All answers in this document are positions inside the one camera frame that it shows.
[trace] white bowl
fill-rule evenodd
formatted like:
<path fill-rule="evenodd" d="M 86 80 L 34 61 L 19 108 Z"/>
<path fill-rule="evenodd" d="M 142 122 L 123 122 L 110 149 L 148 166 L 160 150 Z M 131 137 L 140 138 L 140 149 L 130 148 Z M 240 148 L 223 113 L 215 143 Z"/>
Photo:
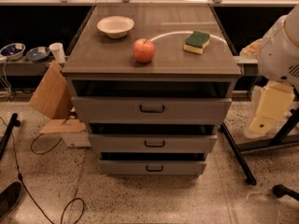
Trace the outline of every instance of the white bowl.
<path fill-rule="evenodd" d="M 134 22 L 129 18 L 112 16 L 100 20 L 96 26 L 110 38 L 117 39 L 126 36 L 128 31 L 133 28 Z"/>
<path fill-rule="evenodd" d="M 25 51 L 25 45 L 22 43 L 12 43 L 4 46 L 0 50 L 2 56 L 7 57 L 10 60 L 19 60 Z"/>

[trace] drawer cabinet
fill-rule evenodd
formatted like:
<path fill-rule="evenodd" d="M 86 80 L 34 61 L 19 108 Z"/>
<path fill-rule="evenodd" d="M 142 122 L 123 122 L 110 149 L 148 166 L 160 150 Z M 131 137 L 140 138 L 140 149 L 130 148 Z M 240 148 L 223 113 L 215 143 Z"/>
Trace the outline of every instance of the drawer cabinet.
<path fill-rule="evenodd" d="M 107 14 L 130 17 L 134 29 L 122 39 L 99 34 L 96 24 Z M 99 171 L 201 175 L 240 76 L 208 5 L 97 4 L 86 26 L 63 74 Z M 204 54 L 184 51 L 186 30 L 204 26 L 213 35 Z M 162 37 L 154 41 L 155 56 L 146 64 L 132 55 L 141 35 Z"/>
<path fill-rule="evenodd" d="M 72 102 L 90 122 L 221 124 L 231 99 L 74 97 Z"/>

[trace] cardboard box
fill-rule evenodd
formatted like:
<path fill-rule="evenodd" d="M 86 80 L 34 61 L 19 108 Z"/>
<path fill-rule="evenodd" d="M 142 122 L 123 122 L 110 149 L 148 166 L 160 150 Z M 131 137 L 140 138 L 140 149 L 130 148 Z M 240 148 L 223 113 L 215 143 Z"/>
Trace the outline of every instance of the cardboard box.
<path fill-rule="evenodd" d="M 69 147 L 89 147 L 88 133 L 79 119 L 70 119 L 71 94 L 61 73 L 62 67 L 53 61 L 40 81 L 29 105 L 51 120 L 41 133 L 60 133 Z"/>
<path fill-rule="evenodd" d="M 73 107 L 61 70 L 62 67 L 53 61 L 29 101 L 31 107 L 50 119 L 68 119 Z"/>
<path fill-rule="evenodd" d="M 41 133 L 60 133 L 68 147 L 90 147 L 84 123 L 78 119 L 52 119 Z"/>

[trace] yellow sponge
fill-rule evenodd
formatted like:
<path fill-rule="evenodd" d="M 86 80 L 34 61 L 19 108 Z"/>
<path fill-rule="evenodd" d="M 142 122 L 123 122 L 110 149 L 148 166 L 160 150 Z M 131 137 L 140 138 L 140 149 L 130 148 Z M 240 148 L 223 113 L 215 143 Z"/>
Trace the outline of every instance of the yellow sponge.
<path fill-rule="evenodd" d="M 192 35 L 185 40 L 184 50 L 203 54 L 204 48 L 209 44 L 209 38 L 210 34 L 193 31 Z"/>

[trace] countertop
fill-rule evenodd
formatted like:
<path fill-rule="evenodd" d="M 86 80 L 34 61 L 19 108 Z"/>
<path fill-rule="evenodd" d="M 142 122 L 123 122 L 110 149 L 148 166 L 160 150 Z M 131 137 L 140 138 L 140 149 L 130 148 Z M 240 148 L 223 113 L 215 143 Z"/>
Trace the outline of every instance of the countertop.
<path fill-rule="evenodd" d="M 96 24 L 107 16 L 125 16 L 135 22 L 134 28 L 121 39 L 100 32 Z M 202 55 L 183 50 L 185 39 L 197 30 L 210 33 L 210 44 Z M 156 48 L 150 63 L 142 64 L 133 56 L 133 43 L 138 38 L 152 39 Z M 208 5 L 196 3 L 127 3 L 98 4 L 63 73 L 232 76 L 240 69 L 223 39 Z"/>

